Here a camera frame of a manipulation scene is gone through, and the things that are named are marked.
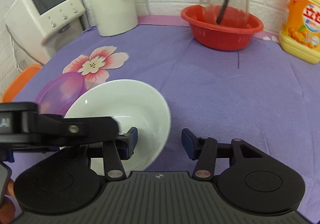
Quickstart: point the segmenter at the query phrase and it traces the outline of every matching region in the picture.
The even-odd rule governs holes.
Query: pink flower
[[[80,55],[67,65],[62,73],[81,73],[89,90],[104,83],[109,78],[109,73],[106,69],[120,68],[129,58],[129,55],[125,52],[112,54],[116,49],[114,46],[103,46],[95,49],[89,57]]]

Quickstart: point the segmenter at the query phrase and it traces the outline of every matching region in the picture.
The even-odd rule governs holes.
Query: ribbed black surface
[[[61,216],[25,213],[14,224],[307,224],[296,212],[253,216],[232,208],[212,184],[186,172],[133,172],[110,183],[92,204]]]

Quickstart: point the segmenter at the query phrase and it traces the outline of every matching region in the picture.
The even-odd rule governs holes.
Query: power cord
[[[10,43],[11,43],[11,48],[12,48],[12,52],[13,52],[14,65],[16,67],[17,72],[21,73],[21,70],[19,70],[19,65],[17,63],[16,53],[15,53],[15,50],[14,50],[14,42],[13,42],[13,39],[12,39],[11,35],[9,35],[9,36],[10,36]]]
[[[25,66],[24,69],[21,69],[20,64],[21,64],[22,62],[26,62],[26,61],[25,61],[25,60],[22,60],[22,61],[20,61],[20,62],[18,63],[18,70],[21,71],[21,72],[26,68],[26,66]]]
[[[25,54],[27,54],[31,59],[33,59],[34,61],[36,61],[36,62],[39,63],[40,65],[44,66],[44,64],[43,64],[42,62],[39,62],[36,58],[34,58],[33,56],[31,56],[31,55],[26,51],[26,49],[24,49],[24,48],[15,40],[15,38],[12,36],[12,33],[10,32],[8,26],[6,25],[5,27],[7,28],[7,31],[8,31],[8,33],[9,33],[9,35],[10,35],[10,39],[12,39],[12,42],[15,43],[20,49],[22,49],[22,50],[25,52]]]

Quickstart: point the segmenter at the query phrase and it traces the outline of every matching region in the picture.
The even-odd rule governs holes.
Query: blue gripper pad
[[[202,146],[198,138],[188,129],[184,128],[181,132],[181,142],[191,160],[198,160]]]
[[[127,134],[132,135],[133,149],[135,149],[137,142],[138,142],[138,129],[136,127],[132,127],[129,129]],[[119,153],[120,158],[129,158],[129,148],[128,147],[119,147],[118,153]]]
[[[0,162],[14,163],[12,149],[5,149],[0,151]]]

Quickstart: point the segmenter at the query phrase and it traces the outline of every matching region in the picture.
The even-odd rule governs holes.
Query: yellow detergent bottle
[[[287,0],[279,41],[282,49],[302,60],[320,61],[320,0]]]

